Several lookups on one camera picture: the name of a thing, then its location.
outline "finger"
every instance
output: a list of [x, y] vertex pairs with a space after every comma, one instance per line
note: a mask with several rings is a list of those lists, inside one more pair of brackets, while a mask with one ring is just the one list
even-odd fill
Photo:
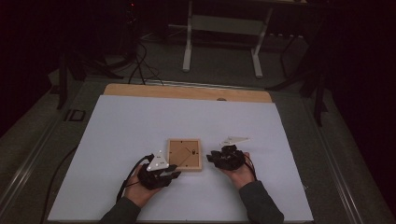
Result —
[[251, 165], [250, 153], [244, 152], [244, 155], [247, 157], [247, 160], [246, 160], [247, 164]]
[[136, 169], [134, 170], [134, 174], [128, 179], [128, 184], [132, 184], [139, 181], [137, 174], [139, 174], [140, 169], [142, 169], [142, 165], [138, 165], [136, 167]]

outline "table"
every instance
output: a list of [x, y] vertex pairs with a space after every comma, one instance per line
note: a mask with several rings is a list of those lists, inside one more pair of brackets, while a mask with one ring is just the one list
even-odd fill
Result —
[[[114, 204], [120, 183], [134, 163], [155, 153], [154, 148], [165, 147], [168, 138], [199, 136], [208, 154], [219, 149], [226, 134], [251, 138], [241, 147], [250, 152], [258, 178], [286, 221], [313, 220], [271, 102], [264, 91], [109, 85], [92, 113], [49, 220], [99, 219]], [[203, 160], [202, 172], [182, 173], [150, 200], [138, 220], [245, 222], [247, 217], [227, 176]]]
[[262, 67], [259, 59], [259, 52], [262, 47], [262, 41], [266, 35], [268, 24], [271, 20], [275, 7], [328, 7], [328, 4], [307, 3], [305, 0], [261, 0], [261, 1], [242, 1], [241, 4], [253, 3], [256, 6], [267, 6], [263, 12], [266, 13], [263, 21], [241, 20], [234, 18], [223, 18], [206, 15], [196, 15], [192, 12], [192, 0], [189, 1], [189, 13], [187, 19], [187, 44], [184, 52], [183, 71], [189, 72], [191, 65], [192, 30], [213, 31], [241, 35], [256, 35], [258, 37], [257, 44], [251, 49], [251, 57], [255, 76], [262, 77]]

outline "tripod leg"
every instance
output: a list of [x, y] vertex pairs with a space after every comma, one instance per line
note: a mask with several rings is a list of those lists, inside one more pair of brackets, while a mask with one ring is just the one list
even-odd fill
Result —
[[289, 49], [290, 45], [294, 42], [294, 40], [297, 38], [297, 35], [294, 35], [293, 38], [289, 41], [288, 45], [283, 49], [283, 51], [280, 53], [280, 65], [282, 67], [282, 71], [283, 71], [283, 76], [284, 77], [289, 77], [289, 75], [286, 73], [286, 68], [285, 68], [285, 64], [283, 63], [283, 56], [285, 55], [286, 51]]
[[65, 53], [61, 53], [59, 58], [59, 103], [57, 109], [62, 109], [67, 100], [67, 67]]
[[118, 75], [116, 75], [116, 74], [114, 74], [114, 73], [112, 73], [112, 72], [106, 70], [106, 69], [103, 68], [99, 63], [96, 63], [95, 61], [89, 59], [88, 57], [86, 57], [86, 56], [83, 55], [82, 53], [80, 53], [80, 52], [78, 52], [78, 51], [76, 51], [76, 50], [74, 50], [73, 53], [74, 53], [75, 55], [77, 55], [77, 56], [82, 60], [82, 62], [83, 62], [85, 65], [87, 65], [87, 66], [89, 66], [89, 67], [91, 67], [91, 68], [93, 68], [93, 69], [96, 69], [97, 71], [101, 72], [103, 75], [105, 75], [105, 76], [107, 76], [107, 77], [110, 77], [110, 78], [123, 79], [123, 77], [120, 77], [120, 76], [118, 76]]
[[300, 95], [303, 97], [310, 97], [312, 92], [318, 87], [321, 71], [312, 70], [309, 76], [306, 77], [304, 85], [300, 88]]
[[288, 87], [288, 86], [291, 85], [291, 84], [294, 84], [294, 83], [296, 83], [296, 82], [298, 82], [298, 81], [304, 80], [304, 79], [305, 79], [306, 77], [308, 77], [311, 73], [312, 73], [312, 71], [308, 71], [308, 72], [305, 72], [305, 73], [303, 73], [303, 74], [301, 74], [301, 75], [299, 75], [299, 76], [293, 76], [293, 77], [287, 79], [287, 80], [284, 81], [284, 82], [281, 82], [281, 83], [279, 83], [279, 84], [277, 84], [277, 85], [275, 85], [275, 86], [272, 86], [272, 87], [266, 87], [265, 89], [266, 89], [267, 91], [280, 91], [280, 90], [282, 90], [283, 88]]
[[85, 73], [81, 62], [78, 60], [78, 57], [74, 55], [73, 52], [67, 51], [65, 58], [67, 61], [67, 67], [69, 68], [70, 74], [73, 78], [80, 81], [84, 80], [87, 74]]
[[317, 95], [315, 98], [314, 118], [317, 121], [319, 127], [322, 126], [320, 114], [323, 105], [324, 81], [325, 81], [325, 71], [320, 73], [318, 87], [317, 87]]

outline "white tabletop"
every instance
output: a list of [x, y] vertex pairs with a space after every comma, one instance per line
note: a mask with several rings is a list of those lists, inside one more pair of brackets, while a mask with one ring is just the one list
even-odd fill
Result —
[[92, 113], [49, 220], [100, 219], [139, 159], [166, 151], [168, 138], [199, 138], [202, 172], [182, 173], [150, 200], [138, 220], [247, 221], [228, 177], [205, 158], [228, 136], [250, 138], [238, 149], [250, 153], [285, 221], [313, 220], [275, 104], [106, 95]]

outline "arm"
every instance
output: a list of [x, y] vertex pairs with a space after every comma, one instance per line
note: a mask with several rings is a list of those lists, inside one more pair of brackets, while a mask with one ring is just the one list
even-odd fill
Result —
[[246, 165], [234, 171], [221, 170], [232, 180], [239, 190], [242, 203], [247, 209], [247, 217], [251, 223], [276, 224], [283, 223], [284, 216], [276, 207], [271, 196], [261, 181], [255, 181], [253, 173]]
[[149, 199], [161, 189], [149, 190], [139, 183], [137, 174], [142, 168], [139, 165], [134, 175], [128, 180], [129, 187], [125, 188], [124, 196], [99, 221], [101, 224], [134, 224], [140, 210]]
[[283, 214], [276, 207], [261, 181], [246, 184], [239, 190], [239, 195], [251, 223], [283, 223]]

